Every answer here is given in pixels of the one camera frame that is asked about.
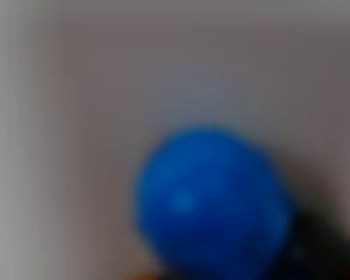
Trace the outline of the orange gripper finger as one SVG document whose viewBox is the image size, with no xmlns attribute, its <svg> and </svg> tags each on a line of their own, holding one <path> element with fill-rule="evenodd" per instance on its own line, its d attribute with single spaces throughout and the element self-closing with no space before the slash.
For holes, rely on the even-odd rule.
<svg viewBox="0 0 350 280">
<path fill-rule="evenodd" d="M 164 280 L 166 279 L 166 273 L 159 272 L 144 272 L 135 274 L 129 278 L 129 280 Z"/>
</svg>

